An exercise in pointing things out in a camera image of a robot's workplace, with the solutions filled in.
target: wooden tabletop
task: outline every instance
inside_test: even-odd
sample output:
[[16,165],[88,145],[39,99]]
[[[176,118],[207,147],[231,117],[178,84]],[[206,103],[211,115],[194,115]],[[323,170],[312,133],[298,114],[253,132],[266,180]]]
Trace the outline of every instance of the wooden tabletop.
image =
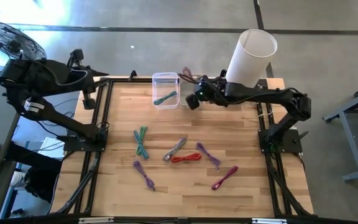
[[[267,83],[269,88],[284,88],[281,78],[268,78]],[[277,122],[286,111],[280,105],[272,106]],[[74,118],[90,123],[92,113],[83,109],[80,96]],[[273,217],[265,158],[259,152],[255,103],[228,108],[205,104],[194,111],[180,105],[175,110],[157,110],[151,83],[115,83],[108,122],[108,145],[101,158],[92,216]],[[149,127],[144,138],[148,160],[135,155],[134,130],[141,126]],[[164,162],[162,156],[181,137],[187,143],[176,156],[198,152],[195,144],[201,142],[221,160],[219,172],[206,156],[200,161]],[[84,152],[75,152],[63,162],[51,212],[77,187],[83,158]],[[141,161],[155,183],[155,192],[132,167],[134,160]],[[313,213],[302,163],[292,154],[283,154],[282,160],[289,189]],[[220,189],[211,190],[234,165],[239,170]],[[82,208],[87,195],[85,189]],[[278,197],[282,206],[281,191]]]

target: fan grille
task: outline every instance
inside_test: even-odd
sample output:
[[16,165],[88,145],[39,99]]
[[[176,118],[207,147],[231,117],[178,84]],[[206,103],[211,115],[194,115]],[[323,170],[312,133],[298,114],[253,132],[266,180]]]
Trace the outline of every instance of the fan grille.
[[47,57],[45,50],[36,41],[0,22],[0,51],[10,58],[19,58],[20,50],[23,50],[24,59],[35,60]]

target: concrete floor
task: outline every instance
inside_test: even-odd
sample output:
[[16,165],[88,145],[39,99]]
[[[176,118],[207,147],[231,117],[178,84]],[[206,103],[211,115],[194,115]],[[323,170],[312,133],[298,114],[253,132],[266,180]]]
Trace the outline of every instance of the concrete floor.
[[[266,29],[358,30],[358,0],[259,0]],[[17,13],[15,7],[33,10]],[[109,27],[257,28],[252,0],[22,0],[0,1],[0,21],[20,24]],[[25,31],[47,52],[66,62],[82,48],[85,64],[112,75],[180,72],[217,75],[227,68],[239,34],[52,32]],[[356,171],[339,121],[321,117],[349,100],[358,90],[358,35],[275,35],[278,52],[272,60],[274,77],[308,93],[312,118],[298,123],[309,131],[302,140],[306,176],[314,211],[321,217],[358,220],[358,180],[345,184],[342,175]],[[0,53],[0,65],[6,57]],[[51,102],[75,97],[54,96]],[[61,112],[73,111],[70,103]],[[21,120],[16,138],[42,140],[37,124]],[[54,131],[64,131],[54,127]]]

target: teal cable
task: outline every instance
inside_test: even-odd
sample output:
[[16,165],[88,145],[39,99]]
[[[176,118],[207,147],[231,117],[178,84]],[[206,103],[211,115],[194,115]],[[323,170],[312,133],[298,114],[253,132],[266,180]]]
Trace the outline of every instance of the teal cable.
[[[140,127],[140,141],[141,142],[143,142],[144,134],[146,133],[146,131],[147,131],[147,126]],[[142,154],[142,151],[140,150],[140,145],[137,146],[135,152],[138,156],[140,156]]]
[[147,154],[146,150],[144,149],[142,140],[140,140],[139,133],[135,130],[135,131],[134,131],[134,134],[135,134],[135,140],[137,141],[137,144],[138,144],[139,147],[140,147],[140,153],[142,154],[143,159],[148,159],[148,158],[149,158],[149,155]]
[[173,96],[175,96],[175,95],[177,95],[178,93],[176,92],[176,91],[173,91],[173,92],[171,92],[170,94],[168,94],[167,96],[164,96],[163,98],[160,98],[160,99],[158,99],[158,100],[155,100],[153,103],[154,103],[154,105],[160,105],[160,104],[162,104],[162,102],[164,102],[165,100],[167,100],[167,99],[169,99],[169,98],[171,98],[171,97],[173,97]]

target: white cylinder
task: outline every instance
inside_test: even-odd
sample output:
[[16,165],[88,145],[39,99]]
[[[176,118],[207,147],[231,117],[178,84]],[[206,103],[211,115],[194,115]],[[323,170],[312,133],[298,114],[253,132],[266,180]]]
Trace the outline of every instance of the white cylinder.
[[227,69],[226,80],[253,88],[276,51],[277,41],[269,33],[258,29],[243,32]]
[[11,187],[23,187],[24,186],[25,173],[15,171],[11,179]]

